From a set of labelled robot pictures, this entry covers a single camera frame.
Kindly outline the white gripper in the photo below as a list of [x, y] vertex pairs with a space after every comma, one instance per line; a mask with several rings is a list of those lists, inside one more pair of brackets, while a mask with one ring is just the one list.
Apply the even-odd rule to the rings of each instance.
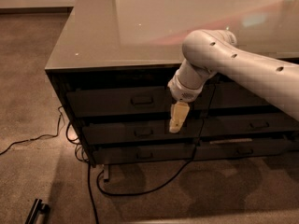
[[178, 133], [181, 130], [190, 111], [190, 107], [187, 103], [195, 101], [203, 89], [203, 87], [200, 87], [199, 89], [190, 89], [185, 87], [179, 81], [178, 75], [179, 71], [176, 71], [167, 84], [172, 97], [177, 101], [175, 104], [171, 105], [171, 119], [169, 122], [170, 133]]

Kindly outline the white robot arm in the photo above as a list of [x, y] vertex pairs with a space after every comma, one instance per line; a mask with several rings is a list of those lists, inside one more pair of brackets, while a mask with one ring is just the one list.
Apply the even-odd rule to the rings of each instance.
[[171, 105], [170, 133], [180, 131], [189, 103], [218, 73], [299, 120], [299, 65], [246, 52], [236, 44], [235, 35], [227, 30], [196, 30], [184, 38], [184, 60], [168, 82], [176, 100]]

